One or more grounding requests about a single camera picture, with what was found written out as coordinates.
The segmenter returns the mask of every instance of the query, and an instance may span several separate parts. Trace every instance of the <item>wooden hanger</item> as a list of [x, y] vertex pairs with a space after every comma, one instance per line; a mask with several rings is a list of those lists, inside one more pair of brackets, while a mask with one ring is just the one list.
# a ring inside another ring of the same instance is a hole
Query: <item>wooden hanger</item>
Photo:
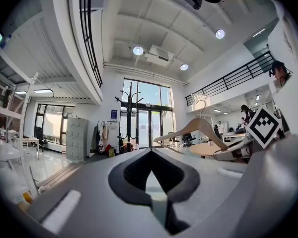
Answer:
[[157, 142], [158, 144], [163, 145], [159, 141], [163, 141], [165, 139], [169, 139], [169, 138], [173, 138], [173, 137], [177, 137], [177, 136], [182, 136], [184, 134], [190, 133], [195, 130], [199, 130], [200, 132], [202, 132], [205, 136], [207, 136], [212, 142], [214, 142], [222, 150], [225, 150], [228, 148], [228, 146], [226, 144], [224, 144], [215, 135], [209, 122], [203, 118], [194, 118], [182, 130], [179, 130], [175, 133], [168, 134], [166, 136], [157, 137], [153, 140], [153, 142]]

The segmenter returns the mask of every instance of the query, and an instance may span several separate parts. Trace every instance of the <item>air conditioner unit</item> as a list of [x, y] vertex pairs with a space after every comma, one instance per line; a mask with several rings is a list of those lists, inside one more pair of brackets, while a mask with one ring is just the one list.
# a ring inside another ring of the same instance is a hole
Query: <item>air conditioner unit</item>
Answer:
[[174, 54], [152, 45], [149, 53], [145, 53], [145, 57], [148, 62], [167, 67], [171, 63]]

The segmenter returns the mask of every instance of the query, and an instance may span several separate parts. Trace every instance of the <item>white tile floor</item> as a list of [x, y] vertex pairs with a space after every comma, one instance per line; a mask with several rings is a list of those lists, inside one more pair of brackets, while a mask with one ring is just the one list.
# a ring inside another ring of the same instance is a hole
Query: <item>white tile floor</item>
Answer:
[[[65, 154], [56, 153], [49, 150], [44, 150], [44, 152], [42, 152], [42, 149], [40, 149], [39, 160], [37, 158], [36, 147], [29, 146], [28, 148], [25, 148], [25, 152], [25, 162], [26, 164], [30, 165], [33, 176], [38, 180], [38, 182], [45, 180], [58, 170], [71, 163], [66, 159]], [[17, 174], [23, 178], [22, 166], [19, 164], [19, 161], [14, 160], [12, 163]]]

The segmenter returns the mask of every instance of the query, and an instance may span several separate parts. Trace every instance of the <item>white foam strip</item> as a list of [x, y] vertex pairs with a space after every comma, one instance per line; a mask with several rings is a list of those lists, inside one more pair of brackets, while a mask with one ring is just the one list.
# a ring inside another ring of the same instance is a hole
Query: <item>white foam strip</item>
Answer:
[[225, 176], [238, 178], [238, 179], [241, 179], [241, 177], [243, 176], [243, 173], [232, 171], [232, 170], [227, 170], [224, 168], [218, 168], [218, 173], [225, 175]]
[[81, 193], [71, 190], [59, 205], [43, 221], [42, 226], [47, 230], [58, 234], [62, 229], [69, 216], [77, 206]]

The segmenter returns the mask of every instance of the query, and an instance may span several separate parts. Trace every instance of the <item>coat rack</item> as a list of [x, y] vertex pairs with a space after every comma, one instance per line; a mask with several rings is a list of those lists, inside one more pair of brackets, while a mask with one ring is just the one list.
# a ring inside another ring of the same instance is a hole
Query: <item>coat rack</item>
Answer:
[[115, 99], [119, 102], [121, 102], [127, 109], [126, 112], [122, 112], [121, 113], [124, 113], [124, 114], [127, 114], [127, 135], [125, 137], [120, 137], [118, 136], [118, 138], [120, 139], [125, 139], [127, 138], [127, 152], [131, 152], [131, 143], [130, 143], [130, 139], [136, 139], [136, 137], [131, 137], [131, 113], [133, 114], [137, 114], [138, 112], [133, 112], [132, 109], [135, 107], [135, 105], [141, 101], [143, 98], [141, 98], [140, 100], [138, 100], [136, 103], [133, 104], [133, 96], [135, 94], [138, 94], [138, 93], [141, 93], [141, 92], [137, 92], [137, 93], [134, 93], [133, 95], [131, 95], [131, 90], [132, 90], [132, 82], [130, 82], [130, 90], [129, 90], [129, 94], [120, 90], [122, 93], [125, 93], [127, 94], [128, 96], [128, 102], [127, 102], [127, 105], [122, 102], [121, 100], [119, 100], [119, 98], [115, 97]]

